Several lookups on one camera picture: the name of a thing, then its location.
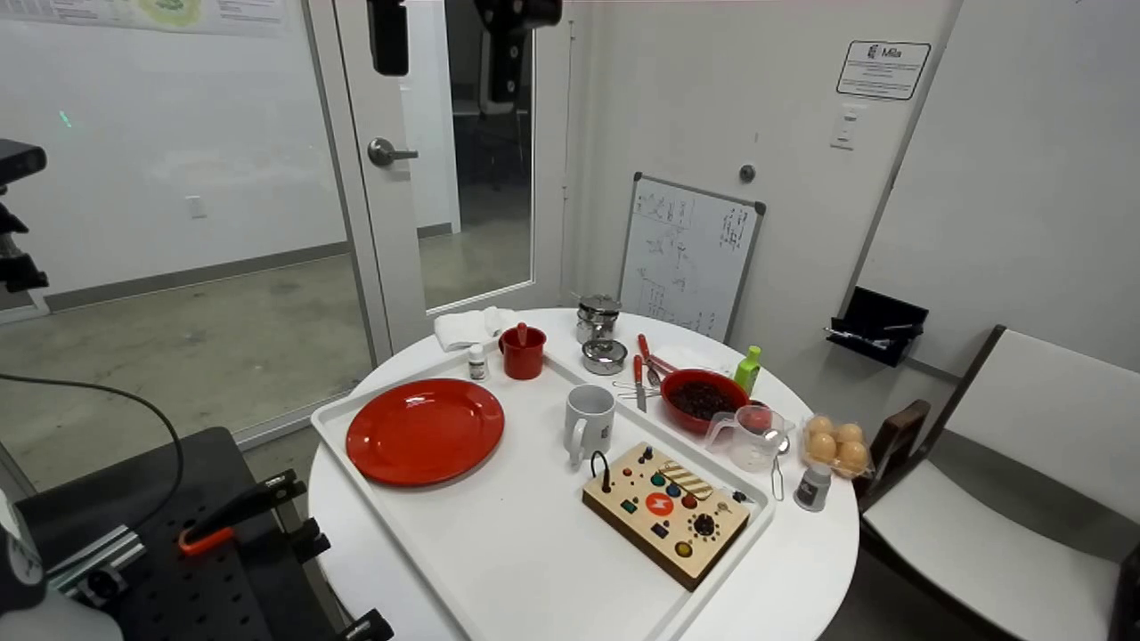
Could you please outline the small grey shaker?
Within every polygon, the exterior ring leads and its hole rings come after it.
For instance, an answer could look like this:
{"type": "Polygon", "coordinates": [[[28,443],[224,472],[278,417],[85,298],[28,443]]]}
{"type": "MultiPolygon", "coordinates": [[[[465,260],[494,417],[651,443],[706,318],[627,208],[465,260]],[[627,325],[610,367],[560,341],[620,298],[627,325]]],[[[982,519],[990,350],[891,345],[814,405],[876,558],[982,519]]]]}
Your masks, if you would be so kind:
{"type": "Polygon", "coordinates": [[[810,512],[820,512],[827,504],[827,490],[832,490],[832,469],[814,463],[794,487],[794,501],[810,512]]]}

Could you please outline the metal canister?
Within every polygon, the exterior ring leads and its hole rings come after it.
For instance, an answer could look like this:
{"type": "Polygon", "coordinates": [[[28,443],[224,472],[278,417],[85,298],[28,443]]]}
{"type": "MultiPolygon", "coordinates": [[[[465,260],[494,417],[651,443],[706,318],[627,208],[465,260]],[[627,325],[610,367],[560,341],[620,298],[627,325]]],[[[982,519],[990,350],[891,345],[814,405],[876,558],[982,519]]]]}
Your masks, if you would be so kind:
{"type": "Polygon", "coordinates": [[[618,333],[620,303],[613,294],[583,294],[577,303],[577,337],[610,341],[618,333]]]}

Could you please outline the red cup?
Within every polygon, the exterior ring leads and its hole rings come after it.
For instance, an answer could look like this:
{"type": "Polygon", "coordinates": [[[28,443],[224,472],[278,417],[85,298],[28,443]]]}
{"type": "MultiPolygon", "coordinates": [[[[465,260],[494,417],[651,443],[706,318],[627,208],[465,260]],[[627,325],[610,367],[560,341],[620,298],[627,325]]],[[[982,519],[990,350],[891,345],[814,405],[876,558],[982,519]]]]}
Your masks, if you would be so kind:
{"type": "Polygon", "coordinates": [[[518,325],[500,333],[503,367],[512,382],[531,382],[543,373],[547,358],[547,332],[531,325],[518,325]]]}

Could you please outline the leaning whiteboard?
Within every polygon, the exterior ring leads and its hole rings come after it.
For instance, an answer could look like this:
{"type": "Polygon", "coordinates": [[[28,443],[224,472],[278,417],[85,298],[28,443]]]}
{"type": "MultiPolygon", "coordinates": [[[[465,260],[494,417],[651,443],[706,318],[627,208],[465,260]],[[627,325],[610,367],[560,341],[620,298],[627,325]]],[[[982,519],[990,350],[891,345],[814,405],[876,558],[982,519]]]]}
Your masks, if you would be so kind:
{"type": "Polygon", "coordinates": [[[651,178],[631,183],[620,306],[726,337],[766,208],[651,178]]]}

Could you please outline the red bowl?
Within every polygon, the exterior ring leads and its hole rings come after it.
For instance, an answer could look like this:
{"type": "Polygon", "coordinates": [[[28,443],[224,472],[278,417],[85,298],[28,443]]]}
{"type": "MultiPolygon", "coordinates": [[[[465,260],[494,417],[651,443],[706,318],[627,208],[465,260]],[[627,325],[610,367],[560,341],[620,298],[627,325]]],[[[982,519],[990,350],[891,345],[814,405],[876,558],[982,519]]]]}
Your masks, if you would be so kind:
{"type": "Polygon", "coordinates": [[[663,379],[668,420],[688,434],[706,434],[716,413],[735,413],[747,396],[713,369],[674,369],[663,379]]]}

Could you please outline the round white table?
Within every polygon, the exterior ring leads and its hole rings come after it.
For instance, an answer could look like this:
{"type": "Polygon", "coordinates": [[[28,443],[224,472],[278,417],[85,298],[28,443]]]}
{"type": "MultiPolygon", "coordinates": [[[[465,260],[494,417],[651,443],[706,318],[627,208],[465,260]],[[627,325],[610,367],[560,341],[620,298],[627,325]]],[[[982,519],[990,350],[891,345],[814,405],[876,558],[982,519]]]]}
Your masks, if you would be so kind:
{"type": "Polygon", "coordinates": [[[816,641],[840,608],[860,558],[860,509],[833,485],[820,512],[792,500],[801,472],[783,458],[789,500],[769,472],[741,472],[701,443],[639,409],[627,373],[618,447],[657,443],[709,469],[729,490],[764,490],[766,515],[688,592],[581,501],[567,465],[567,390],[588,379],[577,355],[577,318],[534,309],[550,333],[547,373],[488,386],[507,405],[500,447],[467,477],[433,487],[384,487],[352,469],[347,432],[366,396],[423,373],[467,369],[460,354],[422,337],[360,382],[355,396],[310,413],[322,438],[310,512],[333,547],[322,569],[348,611],[383,611],[401,641],[816,641]]]}

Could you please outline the green bottle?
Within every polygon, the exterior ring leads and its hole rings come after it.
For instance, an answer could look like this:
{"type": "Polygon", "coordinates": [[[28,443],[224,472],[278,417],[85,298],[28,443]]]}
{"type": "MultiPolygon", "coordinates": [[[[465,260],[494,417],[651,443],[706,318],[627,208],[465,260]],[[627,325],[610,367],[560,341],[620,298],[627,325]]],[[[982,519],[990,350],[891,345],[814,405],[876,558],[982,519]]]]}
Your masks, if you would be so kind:
{"type": "Polygon", "coordinates": [[[746,396],[753,396],[759,369],[764,369],[764,350],[759,350],[759,345],[747,345],[747,350],[746,350],[746,358],[741,358],[739,369],[735,369],[735,386],[739,386],[746,396]]]}

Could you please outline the white plastic tray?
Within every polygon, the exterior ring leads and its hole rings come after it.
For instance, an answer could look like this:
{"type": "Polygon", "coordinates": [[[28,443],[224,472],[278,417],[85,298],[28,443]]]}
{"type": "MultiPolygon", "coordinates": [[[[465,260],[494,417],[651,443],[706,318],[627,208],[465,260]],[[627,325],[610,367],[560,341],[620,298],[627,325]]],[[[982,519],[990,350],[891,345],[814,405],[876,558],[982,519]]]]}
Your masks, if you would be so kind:
{"type": "Polygon", "coordinates": [[[348,485],[333,582],[403,633],[669,641],[773,519],[757,482],[636,404],[604,446],[567,417],[583,373],[474,382],[448,355],[315,413],[348,485]]]}

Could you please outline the wooden busy board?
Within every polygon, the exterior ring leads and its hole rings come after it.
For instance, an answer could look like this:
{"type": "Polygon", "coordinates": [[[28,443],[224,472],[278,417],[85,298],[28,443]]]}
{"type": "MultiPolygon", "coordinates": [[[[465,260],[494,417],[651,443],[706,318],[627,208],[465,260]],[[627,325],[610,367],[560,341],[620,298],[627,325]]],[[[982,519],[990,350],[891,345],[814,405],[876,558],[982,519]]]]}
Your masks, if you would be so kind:
{"type": "Polygon", "coordinates": [[[759,501],[657,446],[636,446],[583,482],[581,501],[696,592],[757,519],[759,501]]]}

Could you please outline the clear measuring cup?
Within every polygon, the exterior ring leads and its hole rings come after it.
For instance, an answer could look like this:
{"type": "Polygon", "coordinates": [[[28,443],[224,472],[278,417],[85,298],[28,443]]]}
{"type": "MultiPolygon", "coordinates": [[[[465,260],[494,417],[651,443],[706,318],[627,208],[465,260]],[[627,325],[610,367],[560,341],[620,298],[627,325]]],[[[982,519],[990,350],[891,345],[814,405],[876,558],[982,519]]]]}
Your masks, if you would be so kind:
{"type": "Polygon", "coordinates": [[[747,472],[769,472],[769,496],[789,500],[781,458],[792,452],[783,417],[766,404],[747,404],[735,413],[716,413],[709,446],[747,472]]]}

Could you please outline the egg carton with eggs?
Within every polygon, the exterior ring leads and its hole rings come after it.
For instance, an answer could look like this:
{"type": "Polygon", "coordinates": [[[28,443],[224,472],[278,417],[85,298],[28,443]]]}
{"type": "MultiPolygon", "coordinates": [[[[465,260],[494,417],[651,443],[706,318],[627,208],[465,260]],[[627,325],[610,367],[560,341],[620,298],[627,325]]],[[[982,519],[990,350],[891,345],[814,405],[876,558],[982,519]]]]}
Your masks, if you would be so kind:
{"type": "Polygon", "coordinates": [[[800,438],[807,463],[832,465],[836,477],[865,477],[873,465],[865,432],[860,424],[836,424],[823,413],[810,417],[800,438]]]}

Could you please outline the white chair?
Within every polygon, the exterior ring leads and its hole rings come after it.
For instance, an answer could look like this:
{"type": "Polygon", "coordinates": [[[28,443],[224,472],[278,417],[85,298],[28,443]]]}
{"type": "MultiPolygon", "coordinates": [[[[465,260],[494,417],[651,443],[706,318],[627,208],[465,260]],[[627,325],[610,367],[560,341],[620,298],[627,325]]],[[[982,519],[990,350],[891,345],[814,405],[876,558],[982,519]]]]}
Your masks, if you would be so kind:
{"type": "Polygon", "coordinates": [[[938,432],[862,512],[865,532],[923,583],[1017,641],[1136,641],[1136,552],[1106,558],[995,504],[938,465],[949,447],[995,463],[1005,496],[1066,500],[1140,519],[1140,373],[995,326],[938,432]]]}

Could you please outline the red handled scissors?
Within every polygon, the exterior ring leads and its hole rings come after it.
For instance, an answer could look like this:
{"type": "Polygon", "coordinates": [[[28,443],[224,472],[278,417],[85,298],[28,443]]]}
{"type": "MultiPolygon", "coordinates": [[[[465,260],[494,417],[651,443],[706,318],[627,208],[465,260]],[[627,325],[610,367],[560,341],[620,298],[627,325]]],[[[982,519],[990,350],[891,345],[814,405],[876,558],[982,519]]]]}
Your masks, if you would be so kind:
{"type": "Polygon", "coordinates": [[[663,390],[663,382],[674,373],[674,362],[657,355],[650,350],[650,337],[639,337],[639,355],[636,355],[636,398],[639,409],[650,409],[650,398],[663,390]]]}

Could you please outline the black wall holder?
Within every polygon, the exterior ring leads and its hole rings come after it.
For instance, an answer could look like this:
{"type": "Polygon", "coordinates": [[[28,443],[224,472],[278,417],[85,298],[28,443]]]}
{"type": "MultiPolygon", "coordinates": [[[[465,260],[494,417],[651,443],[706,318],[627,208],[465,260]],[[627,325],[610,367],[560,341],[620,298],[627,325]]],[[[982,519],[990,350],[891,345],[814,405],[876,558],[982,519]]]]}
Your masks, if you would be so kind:
{"type": "Polygon", "coordinates": [[[857,287],[845,314],[832,320],[832,341],[899,367],[923,333],[927,306],[857,287]]]}

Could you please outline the wall notice sign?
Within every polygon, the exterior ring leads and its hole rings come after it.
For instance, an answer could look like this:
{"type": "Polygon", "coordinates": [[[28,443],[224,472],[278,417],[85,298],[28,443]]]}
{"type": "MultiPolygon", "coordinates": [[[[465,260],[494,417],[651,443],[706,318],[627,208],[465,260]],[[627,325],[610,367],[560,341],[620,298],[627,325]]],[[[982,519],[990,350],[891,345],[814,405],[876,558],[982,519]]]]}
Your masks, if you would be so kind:
{"type": "Polygon", "coordinates": [[[912,100],[927,71],[930,43],[853,39],[836,91],[862,100],[912,100]]]}

